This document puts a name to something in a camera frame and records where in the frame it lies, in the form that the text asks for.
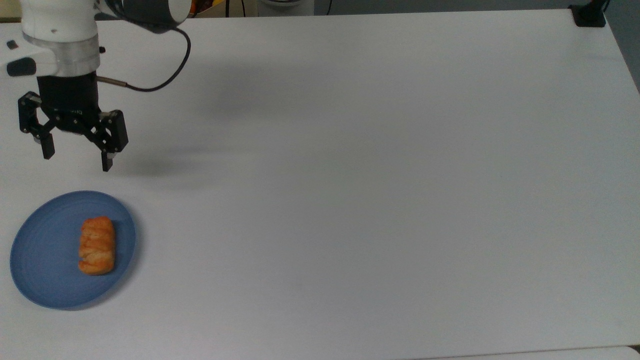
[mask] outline orange object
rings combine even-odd
[[[115,263],[115,230],[108,217],[90,218],[81,228],[78,261],[80,271],[88,275],[102,275],[113,270]]]

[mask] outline black clamp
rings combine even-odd
[[[42,107],[49,118],[40,124],[36,110]],[[28,92],[18,100],[20,130],[31,133],[33,139],[42,146],[42,156],[50,159],[56,152],[51,130],[57,127],[63,131],[84,135],[102,152],[102,170],[109,171],[116,153],[129,143],[127,128],[122,111],[65,111],[42,105],[40,96]]]

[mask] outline floor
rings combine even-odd
[[[586,0],[316,0],[316,15],[566,9]],[[606,12],[631,76],[640,91],[640,0],[611,0]]]

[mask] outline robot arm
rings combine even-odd
[[[18,101],[20,130],[31,133],[45,159],[55,153],[54,127],[84,135],[102,152],[102,169],[129,142],[120,110],[98,106],[100,66],[96,13],[106,13],[154,33],[175,29],[191,0],[20,0],[22,31],[0,35],[0,78],[36,76],[40,95]],[[40,124],[36,109],[49,121]]]

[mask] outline orange pastry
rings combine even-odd
[[[116,241],[113,224],[108,217],[90,218],[81,228],[78,262],[80,271],[88,275],[102,275],[113,269]]]

